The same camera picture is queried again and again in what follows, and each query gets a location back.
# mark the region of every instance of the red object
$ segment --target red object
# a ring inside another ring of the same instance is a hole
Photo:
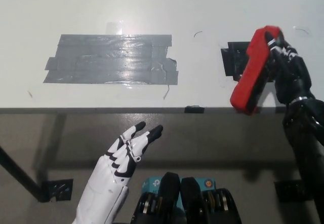
[[[277,39],[280,28],[267,25],[256,30],[247,49],[249,61],[230,99],[235,109],[248,115],[254,113],[257,108],[258,100],[262,92],[258,91],[258,93],[256,93],[258,83],[261,82],[265,84],[266,82],[264,80],[268,80],[268,78],[261,78],[262,70],[270,54],[265,39],[266,31],[270,32],[272,36]]]

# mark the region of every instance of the white table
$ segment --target white table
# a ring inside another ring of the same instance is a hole
[[[323,100],[324,0],[0,0],[2,111],[97,110],[183,112],[231,108],[236,84],[226,77],[220,49],[250,41],[277,25],[304,57],[312,92]],[[43,84],[46,62],[61,34],[171,34],[178,85]],[[268,85],[260,106],[279,106]]]

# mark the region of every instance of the gray duct tape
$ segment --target gray duct tape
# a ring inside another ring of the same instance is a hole
[[[171,35],[62,35],[44,83],[178,83]]]
[[[112,58],[84,56],[74,59],[49,58],[45,70],[148,70],[176,71],[177,62],[170,58]]]
[[[44,83],[177,85],[177,71],[49,71]]]
[[[111,45],[120,41],[149,41],[154,47],[171,47],[171,35],[61,35],[59,45],[97,46]]]
[[[75,58],[80,56],[98,56],[102,58],[165,58],[166,47],[119,48],[106,46],[59,46],[55,57]]]

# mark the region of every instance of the white robotic hand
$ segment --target white robotic hand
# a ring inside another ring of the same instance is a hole
[[[148,145],[160,138],[163,126],[158,125],[133,138],[145,127],[141,122],[125,131],[101,156],[89,178],[72,224],[111,224],[128,195],[127,184],[137,162]]]

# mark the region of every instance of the gray floor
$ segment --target gray floor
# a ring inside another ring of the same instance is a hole
[[[72,200],[37,203],[0,167],[0,223],[72,223],[97,159],[131,125],[165,127],[130,183],[116,221],[128,222],[142,182],[174,171],[228,188],[243,223],[319,223],[314,203],[279,204],[274,181],[298,179],[282,115],[1,115],[0,144],[34,179],[73,178]]]

